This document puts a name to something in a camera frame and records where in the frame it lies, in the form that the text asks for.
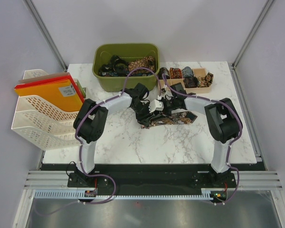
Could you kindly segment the wooden compartment tray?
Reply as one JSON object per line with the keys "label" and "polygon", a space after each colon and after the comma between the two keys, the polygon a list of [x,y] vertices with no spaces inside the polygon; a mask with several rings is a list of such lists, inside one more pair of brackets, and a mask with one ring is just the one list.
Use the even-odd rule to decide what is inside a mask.
{"label": "wooden compartment tray", "polygon": [[[199,76],[205,76],[208,71],[205,68],[191,68],[194,76],[197,78]],[[177,87],[181,88],[184,90],[187,94],[188,93],[194,93],[194,94],[205,94],[209,93],[211,91],[211,86],[210,87],[196,87],[196,88],[185,88],[184,78],[181,79],[166,79],[166,82],[170,87],[173,87],[174,90],[177,90]],[[161,88],[168,88],[164,80],[160,80],[160,85]]]}

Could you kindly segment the brown patterned loose tie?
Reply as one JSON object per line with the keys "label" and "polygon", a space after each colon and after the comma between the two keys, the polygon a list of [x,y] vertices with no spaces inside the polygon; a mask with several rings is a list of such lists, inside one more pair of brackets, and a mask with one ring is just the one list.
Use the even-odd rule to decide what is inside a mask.
{"label": "brown patterned loose tie", "polygon": [[208,72],[205,76],[197,77],[198,87],[210,87],[213,83],[214,75]]}

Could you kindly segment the left aluminium corner post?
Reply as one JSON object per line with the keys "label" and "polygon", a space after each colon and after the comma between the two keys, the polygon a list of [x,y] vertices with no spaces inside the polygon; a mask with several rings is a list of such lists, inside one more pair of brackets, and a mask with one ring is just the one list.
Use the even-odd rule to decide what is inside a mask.
{"label": "left aluminium corner post", "polygon": [[64,61],[61,53],[59,52],[49,30],[47,29],[37,7],[35,6],[34,2],[32,0],[24,0],[23,1],[28,8],[30,14],[32,15],[36,25],[38,26],[40,32],[42,33],[45,41],[47,42],[49,48],[51,49],[55,59],[59,63],[60,67],[63,69],[64,72],[68,70],[68,66],[66,62]]}

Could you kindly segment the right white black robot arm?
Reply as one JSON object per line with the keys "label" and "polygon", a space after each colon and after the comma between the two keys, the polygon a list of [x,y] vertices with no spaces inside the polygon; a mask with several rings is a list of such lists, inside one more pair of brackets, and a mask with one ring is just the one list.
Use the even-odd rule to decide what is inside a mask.
{"label": "right white black robot arm", "polygon": [[209,132],[214,139],[210,164],[213,172],[208,175],[208,181],[211,186],[219,187],[225,182],[224,173],[231,168],[229,157],[232,144],[241,137],[243,130],[243,124],[232,101],[229,98],[213,100],[187,94],[180,83],[170,86],[169,89],[171,96],[158,97],[165,112],[183,109],[205,115]]}

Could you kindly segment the aluminium rail frame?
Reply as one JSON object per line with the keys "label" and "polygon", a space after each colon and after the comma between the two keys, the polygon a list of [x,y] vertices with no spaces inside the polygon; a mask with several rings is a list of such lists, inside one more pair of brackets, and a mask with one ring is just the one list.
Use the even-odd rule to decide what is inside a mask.
{"label": "aluminium rail frame", "polygon": [[[282,190],[275,171],[240,171],[238,190]],[[64,171],[29,171],[25,189],[65,190],[68,176]]]}

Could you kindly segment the red patterned rolled tie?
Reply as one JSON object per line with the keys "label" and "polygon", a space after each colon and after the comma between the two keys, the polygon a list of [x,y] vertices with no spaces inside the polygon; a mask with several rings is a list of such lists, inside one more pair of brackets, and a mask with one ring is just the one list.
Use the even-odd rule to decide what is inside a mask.
{"label": "red patterned rolled tie", "polygon": [[170,78],[171,79],[181,79],[182,77],[182,70],[179,68],[173,68],[171,67],[169,69],[169,73],[170,73]]}

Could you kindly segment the red folder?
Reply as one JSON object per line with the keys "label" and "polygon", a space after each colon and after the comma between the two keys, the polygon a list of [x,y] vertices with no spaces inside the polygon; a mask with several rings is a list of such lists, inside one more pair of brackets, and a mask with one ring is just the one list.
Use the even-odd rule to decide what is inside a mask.
{"label": "red folder", "polygon": [[50,84],[53,82],[58,82],[61,80],[69,80],[74,87],[75,91],[78,93],[79,97],[81,99],[84,98],[83,94],[81,93],[80,89],[76,85],[74,79],[69,73],[57,73],[57,74],[51,74],[46,76],[39,76],[35,78],[29,78],[29,79],[23,79],[19,81],[19,84],[14,87],[14,89],[20,89],[20,88],[26,88],[30,86],[37,86],[37,85],[43,85],[43,84]]}

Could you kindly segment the right aluminium corner post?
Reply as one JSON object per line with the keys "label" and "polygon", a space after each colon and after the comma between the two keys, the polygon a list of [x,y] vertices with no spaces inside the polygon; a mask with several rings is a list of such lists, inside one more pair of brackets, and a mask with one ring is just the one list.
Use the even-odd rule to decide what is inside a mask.
{"label": "right aluminium corner post", "polygon": [[235,57],[235,60],[231,63],[231,67],[233,70],[239,65],[243,55],[245,54],[247,48],[251,44],[252,40],[254,39],[255,35],[257,34],[258,30],[260,29],[262,23],[266,19],[267,14],[271,10],[272,6],[274,5],[275,0],[266,0],[264,6],[262,7],[257,19],[255,20],[252,28],[250,29],[248,36],[246,37],[243,45],[241,46],[238,54]]}

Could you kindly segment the orange folder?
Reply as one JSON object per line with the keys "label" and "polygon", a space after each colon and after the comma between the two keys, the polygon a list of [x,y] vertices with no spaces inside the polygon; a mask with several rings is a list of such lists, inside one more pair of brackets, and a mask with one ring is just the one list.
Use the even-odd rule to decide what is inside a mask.
{"label": "orange folder", "polygon": [[17,85],[18,96],[37,95],[65,112],[79,111],[84,100],[69,79],[39,85]]}

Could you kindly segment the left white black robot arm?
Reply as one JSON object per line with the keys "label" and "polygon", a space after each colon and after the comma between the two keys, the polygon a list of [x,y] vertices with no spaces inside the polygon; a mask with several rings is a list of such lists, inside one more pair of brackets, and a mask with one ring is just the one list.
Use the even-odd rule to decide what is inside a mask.
{"label": "left white black robot arm", "polygon": [[146,86],[138,83],[132,89],[124,89],[117,95],[102,101],[86,99],[74,120],[75,138],[79,141],[79,160],[76,167],[81,172],[78,181],[85,187],[93,185],[95,176],[95,146],[102,136],[107,117],[124,108],[131,107],[135,112],[143,108],[142,101],[149,95]]}

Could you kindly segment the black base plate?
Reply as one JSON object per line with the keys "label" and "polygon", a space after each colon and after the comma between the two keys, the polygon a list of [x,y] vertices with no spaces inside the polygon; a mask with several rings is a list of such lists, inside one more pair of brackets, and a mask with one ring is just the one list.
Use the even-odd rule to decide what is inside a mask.
{"label": "black base plate", "polygon": [[97,164],[85,176],[78,169],[69,174],[68,187],[92,188],[111,194],[197,194],[205,189],[231,189],[231,171],[216,174],[207,164]]}

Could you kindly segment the black rolled tie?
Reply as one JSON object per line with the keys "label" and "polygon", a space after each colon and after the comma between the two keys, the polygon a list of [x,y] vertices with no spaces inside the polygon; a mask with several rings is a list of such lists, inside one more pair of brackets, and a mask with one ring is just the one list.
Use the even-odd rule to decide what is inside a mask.
{"label": "black rolled tie", "polygon": [[169,70],[166,67],[161,67],[160,68],[159,73],[158,73],[158,78],[160,80],[163,80],[163,77],[162,77],[163,75],[165,75],[166,79],[170,79],[170,73],[169,73]]}

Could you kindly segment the aluminium corner post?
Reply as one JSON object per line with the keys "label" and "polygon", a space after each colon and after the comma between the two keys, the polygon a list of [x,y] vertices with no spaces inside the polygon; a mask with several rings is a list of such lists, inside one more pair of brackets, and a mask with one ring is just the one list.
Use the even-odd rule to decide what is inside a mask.
{"label": "aluminium corner post", "polygon": [[275,0],[266,0],[264,6],[262,7],[257,19],[255,20],[252,28],[250,29],[248,36],[246,37],[243,45],[241,46],[238,54],[235,57],[235,60],[231,63],[231,67],[233,70],[239,65],[243,55],[245,54],[247,48],[251,44],[252,40],[254,39],[255,35],[257,34],[258,30],[260,29],[262,23],[266,19],[267,14],[271,10],[272,6],[274,5]]}
{"label": "aluminium corner post", "polygon": [[42,33],[45,41],[47,42],[49,48],[51,49],[55,59],[59,63],[60,67],[63,69],[64,72],[68,70],[68,66],[66,62],[64,61],[61,53],[59,52],[49,30],[47,29],[37,7],[35,6],[34,2],[32,0],[24,0],[23,1],[28,8],[30,14],[32,15],[36,25],[38,26],[40,32]]}

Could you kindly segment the brown cat pattern tie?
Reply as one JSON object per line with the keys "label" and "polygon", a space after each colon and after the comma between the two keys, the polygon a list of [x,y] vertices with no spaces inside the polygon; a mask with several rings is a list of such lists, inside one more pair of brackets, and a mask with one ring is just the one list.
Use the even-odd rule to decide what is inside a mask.
{"label": "brown cat pattern tie", "polygon": [[149,129],[151,127],[161,125],[184,125],[192,124],[197,119],[197,116],[190,111],[183,111],[178,113],[172,113],[170,116],[157,115],[146,120],[141,120],[138,123],[142,128]]}

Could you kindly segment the olive green plastic bin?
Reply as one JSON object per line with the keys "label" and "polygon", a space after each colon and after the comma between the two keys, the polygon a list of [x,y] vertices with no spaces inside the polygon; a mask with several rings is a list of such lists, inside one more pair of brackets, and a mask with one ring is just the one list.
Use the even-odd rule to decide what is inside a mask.
{"label": "olive green plastic bin", "polygon": [[105,44],[95,52],[93,74],[107,92],[122,90],[126,76],[133,72],[126,88],[134,88],[137,83],[152,90],[157,84],[153,75],[159,73],[159,50],[149,43]]}

